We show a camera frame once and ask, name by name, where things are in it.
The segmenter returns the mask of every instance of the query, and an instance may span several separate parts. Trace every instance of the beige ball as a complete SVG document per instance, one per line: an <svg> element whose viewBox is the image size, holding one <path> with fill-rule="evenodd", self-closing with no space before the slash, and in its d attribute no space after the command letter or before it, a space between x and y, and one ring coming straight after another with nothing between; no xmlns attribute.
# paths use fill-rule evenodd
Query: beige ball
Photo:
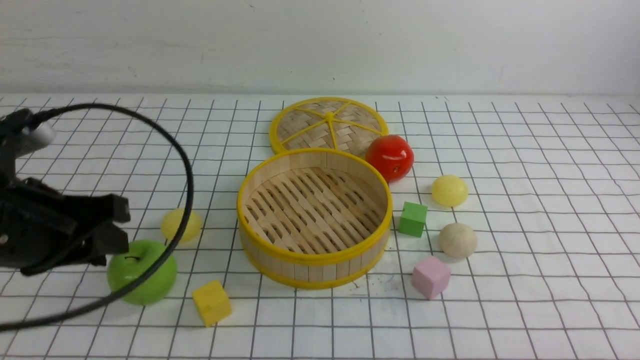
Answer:
<svg viewBox="0 0 640 360"><path fill-rule="evenodd" d="M455 222L440 231L438 239L440 248L454 259L464 259L476 251L478 238L476 232L468 225Z"/></svg>

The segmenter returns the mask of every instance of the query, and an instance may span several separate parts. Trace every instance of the black cable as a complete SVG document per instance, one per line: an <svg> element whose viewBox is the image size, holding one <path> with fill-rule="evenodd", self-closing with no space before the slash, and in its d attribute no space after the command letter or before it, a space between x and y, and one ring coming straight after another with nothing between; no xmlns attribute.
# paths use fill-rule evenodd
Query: black cable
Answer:
<svg viewBox="0 0 640 360"><path fill-rule="evenodd" d="M98 299L94 302L77 307L73 310L70 310L64 313L43 316L40 318L32 318L29 320L23 320L18 322L0 323L0 332L14 331L19 329L26 329L28 327L38 327L43 325L49 325L52 323L62 322L64 320L75 318L77 316L81 316L91 311L94 311L99 307L106 306L124 297L125 295L130 293L133 289L142 285L143 282L145 282L151 275L153 275L154 272L156 272L156 270L160 268L160 266L162 266L162 264L171 256L171 253L180 242L180 239L182 238L182 235L184 234L184 231L187 227L187 222L189 221L189 216L191 214L191 209L193 207L193 196L194 196L193 195L193 191L194 191L193 171L191 169L191 164L189 163L189 158L187 154L184 152L184 149L180 146L180 144L171 136L171 134L169 134L166 130L164 130L160 125L156 124L153 120L135 111L129 110L127 108L122 108L119 106L109 105L109 104L89 103L89 104L76 104L76 105L65 106L63 108L55 108L51 110L41 111L40 113L35 114L35 125L39 125L45 121L53 119L54 117L60 116L64 113L68 113L70 111L85 110L85 109L86 110L89 110L89 109L108 110L108 111L113 111L113 112L130 116L134 119L138 119L144 122L145 124L149 125L158 133L160 133L165 139L167 139L171 143L173 148L176 149L176 151L180 155L180 158L184 164L184 170L187 175L187 199L184 205L184 213L182 215L182 220L178 225L178 231L175 233L175 236L173 237L173 239L171 240L167 248L164 250L164 252L156 260L156 262L151 264L151 266L145 272L143 272L137 279L123 286L119 290L114 291L111 294L105 297L102 297L101 299Z"/></svg>

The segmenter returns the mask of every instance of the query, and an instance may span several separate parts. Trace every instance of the green cube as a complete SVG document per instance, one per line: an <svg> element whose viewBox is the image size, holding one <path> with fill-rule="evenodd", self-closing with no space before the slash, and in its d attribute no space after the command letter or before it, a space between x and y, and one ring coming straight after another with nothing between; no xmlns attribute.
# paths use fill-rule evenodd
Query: green cube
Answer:
<svg viewBox="0 0 640 360"><path fill-rule="evenodd" d="M427 219L427 207L412 202L404 202L402 215L400 215L400 224L398 231L405 235L422 236L424 230L424 222Z"/></svg>

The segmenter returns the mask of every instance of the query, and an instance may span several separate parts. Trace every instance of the woven bamboo lid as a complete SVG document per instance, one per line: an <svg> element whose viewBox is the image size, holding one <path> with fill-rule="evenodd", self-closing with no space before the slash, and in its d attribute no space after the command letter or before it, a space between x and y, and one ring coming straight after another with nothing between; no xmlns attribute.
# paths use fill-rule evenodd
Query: woven bamboo lid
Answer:
<svg viewBox="0 0 640 360"><path fill-rule="evenodd" d="M388 135L388 129L376 110L341 97L318 97L297 102L282 110L269 130L275 154L324 147L361 158L369 144L382 135Z"/></svg>

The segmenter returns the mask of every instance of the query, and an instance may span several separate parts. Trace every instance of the white grid mat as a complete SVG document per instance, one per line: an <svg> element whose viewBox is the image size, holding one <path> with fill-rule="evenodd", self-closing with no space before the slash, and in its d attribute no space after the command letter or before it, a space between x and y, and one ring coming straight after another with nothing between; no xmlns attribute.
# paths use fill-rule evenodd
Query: white grid mat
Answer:
<svg viewBox="0 0 640 360"><path fill-rule="evenodd" d="M200 241L175 251L179 275L167 299L0 334L3 360L640 358L640 101L352 97L407 135L416 162L392 185L394 208L428 205L428 231L423 239L394 233L378 266L354 283L294 291L247 262L234 201L247 172L272 155L272 118L304 98L0 95L0 114L99 101L158 119L193 161L195 208L205 219ZM162 240L160 220L182 204L185 185L166 141L97 110L66 114L54 128L55 145L19 159L20 174L66 193L120 193L131 205L130 238ZM431 200L441 174L470 187L455 211ZM444 258L435 239L455 221L476 230L477 252L450 263L449 287L424 300L411 270L426 256ZM215 279L234 313L205 329L190 294ZM5 270L0 287L1 321L108 293L104 269L86 266L32 278Z"/></svg>

